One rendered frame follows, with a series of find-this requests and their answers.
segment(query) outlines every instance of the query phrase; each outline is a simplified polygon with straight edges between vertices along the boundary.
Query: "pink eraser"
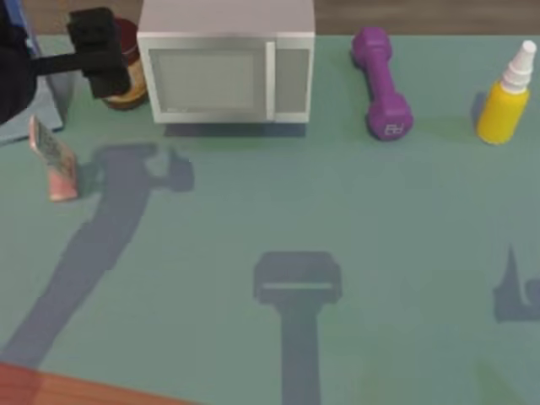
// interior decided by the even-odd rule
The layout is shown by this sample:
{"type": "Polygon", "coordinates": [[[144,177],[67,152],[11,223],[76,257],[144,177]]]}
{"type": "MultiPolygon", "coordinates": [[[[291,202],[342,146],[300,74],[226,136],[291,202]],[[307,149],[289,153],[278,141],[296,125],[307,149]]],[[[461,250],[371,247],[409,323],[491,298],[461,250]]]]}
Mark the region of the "pink eraser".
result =
{"type": "Polygon", "coordinates": [[[45,162],[49,198],[59,202],[74,199],[77,190],[77,159],[73,151],[57,140],[36,116],[30,118],[30,147],[45,162]]]}

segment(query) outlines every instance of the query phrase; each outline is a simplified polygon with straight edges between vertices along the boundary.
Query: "purple dumbbell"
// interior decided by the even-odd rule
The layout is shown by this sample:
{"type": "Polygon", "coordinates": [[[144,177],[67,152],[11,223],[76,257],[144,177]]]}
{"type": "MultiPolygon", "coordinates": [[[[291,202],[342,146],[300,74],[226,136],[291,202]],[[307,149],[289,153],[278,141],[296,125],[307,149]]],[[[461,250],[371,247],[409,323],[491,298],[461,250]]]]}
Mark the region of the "purple dumbbell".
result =
{"type": "Polygon", "coordinates": [[[353,39],[352,56],[370,82],[373,101],[368,110],[370,130],[383,141],[405,135],[413,127],[413,114],[403,95],[394,88],[388,61],[392,45],[382,28],[363,28],[353,39]]]}

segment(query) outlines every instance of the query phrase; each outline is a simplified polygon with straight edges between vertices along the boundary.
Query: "tabletop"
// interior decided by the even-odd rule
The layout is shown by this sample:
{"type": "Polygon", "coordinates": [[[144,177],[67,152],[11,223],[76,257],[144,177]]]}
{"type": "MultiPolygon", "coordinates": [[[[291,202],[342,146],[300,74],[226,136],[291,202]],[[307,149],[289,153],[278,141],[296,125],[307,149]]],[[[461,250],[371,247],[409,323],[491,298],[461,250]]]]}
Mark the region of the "tabletop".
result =
{"type": "Polygon", "coordinates": [[[212,405],[536,403],[538,73],[510,143],[473,126],[522,40],[393,37],[392,143],[348,37],[317,38],[305,127],[155,125],[78,78],[78,201],[0,148],[0,361],[212,405]]]}

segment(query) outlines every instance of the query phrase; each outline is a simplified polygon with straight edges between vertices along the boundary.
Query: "bottle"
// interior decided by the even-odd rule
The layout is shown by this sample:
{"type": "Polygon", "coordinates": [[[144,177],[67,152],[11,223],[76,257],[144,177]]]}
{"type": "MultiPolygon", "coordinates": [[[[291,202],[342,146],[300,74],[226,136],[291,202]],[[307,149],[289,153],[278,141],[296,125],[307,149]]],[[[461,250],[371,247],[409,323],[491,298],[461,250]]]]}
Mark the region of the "bottle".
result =
{"type": "Polygon", "coordinates": [[[524,41],[502,79],[491,88],[477,124],[478,136],[485,143],[500,145],[514,135],[529,100],[527,86],[531,82],[536,51],[534,42],[524,41]]]}
{"type": "Polygon", "coordinates": [[[131,89],[122,95],[114,95],[104,99],[104,102],[115,110],[131,110],[147,100],[147,88],[143,74],[143,64],[138,51],[138,27],[127,19],[116,19],[120,30],[121,50],[127,59],[127,70],[132,82],[131,89]]]}

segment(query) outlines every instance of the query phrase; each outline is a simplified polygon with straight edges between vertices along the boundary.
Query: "brown wall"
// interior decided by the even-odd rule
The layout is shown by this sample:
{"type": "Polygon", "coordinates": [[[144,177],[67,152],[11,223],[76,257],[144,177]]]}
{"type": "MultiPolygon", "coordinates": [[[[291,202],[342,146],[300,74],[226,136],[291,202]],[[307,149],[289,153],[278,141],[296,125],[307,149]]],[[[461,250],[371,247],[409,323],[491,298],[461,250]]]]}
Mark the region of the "brown wall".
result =
{"type": "MultiPolygon", "coordinates": [[[[107,6],[115,14],[137,20],[143,0],[23,1],[36,32],[56,34],[64,32],[69,10],[107,6]]],[[[393,34],[540,34],[540,0],[315,0],[315,3],[320,34],[353,34],[365,25],[379,25],[393,34]]]]}

